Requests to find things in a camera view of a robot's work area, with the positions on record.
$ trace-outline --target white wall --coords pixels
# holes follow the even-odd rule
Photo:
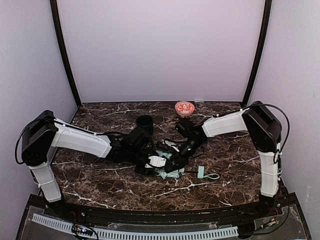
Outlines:
[[[320,239],[320,1],[272,4],[250,102],[272,103],[288,114],[283,178],[296,192],[313,238]]]
[[[0,7],[0,238],[15,239],[30,193],[30,171],[17,165],[22,128],[43,110],[71,120],[76,104],[62,64],[50,1],[3,0]]]
[[[264,0],[60,0],[83,102],[242,101]]]

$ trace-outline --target red bowl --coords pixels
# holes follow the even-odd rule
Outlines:
[[[174,106],[174,108],[181,117],[190,116],[196,109],[195,105],[188,101],[180,101]]]

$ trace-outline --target marble tabletop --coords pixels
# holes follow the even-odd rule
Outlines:
[[[175,102],[87,103],[72,124],[95,132],[129,133],[136,118],[151,115],[154,141],[181,141],[175,130]],[[240,108],[238,103],[195,103],[190,117],[199,123],[211,115]],[[197,179],[194,173],[162,179],[134,172],[130,162],[114,163],[69,149],[59,149],[52,169],[70,203],[100,208],[140,211],[182,211],[236,206],[258,201],[261,187],[260,160],[247,132],[210,138],[204,154],[189,159],[187,171],[204,166],[205,174],[218,173],[219,180]]]

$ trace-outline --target mint green object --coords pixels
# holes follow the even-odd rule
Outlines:
[[[218,180],[220,178],[220,175],[218,173],[211,173],[205,175],[205,167],[204,166],[198,166],[198,179],[212,179],[212,180]]]
[[[204,166],[198,166],[198,179],[203,179],[205,175],[205,167]]]

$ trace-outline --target black pole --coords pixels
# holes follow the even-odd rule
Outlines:
[[[243,100],[241,102],[242,107],[245,107],[248,104],[248,101],[257,77],[259,64],[260,64],[262,52],[264,50],[264,45],[265,45],[265,40],[267,35],[268,23],[269,23],[270,12],[271,12],[271,4],[272,4],[272,0],[265,0],[258,45],[256,47],[256,52],[254,56],[254,61],[253,61],[249,81],[246,86]]]
[[[57,0],[50,0],[50,5],[51,5],[51,12],[52,12],[53,24],[54,24],[54,28],[55,28],[56,39],[58,41],[65,73],[68,78],[68,82],[69,82],[69,85],[70,85],[70,88],[72,91],[74,101],[75,101],[76,105],[78,107],[80,107],[82,103],[80,100],[80,96],[79,96],[79,93],[77,90],[76,82],[75,82],[74,76],[72,74],[71,66],[69,63],[69,58],[68,58],[66,45],[65,45],[65,41],[64,41],[64,36],[62,33],[62,28],[61,28],[61,22],[60,22],[60,18],[59,18],[59,10],[58,10]]]

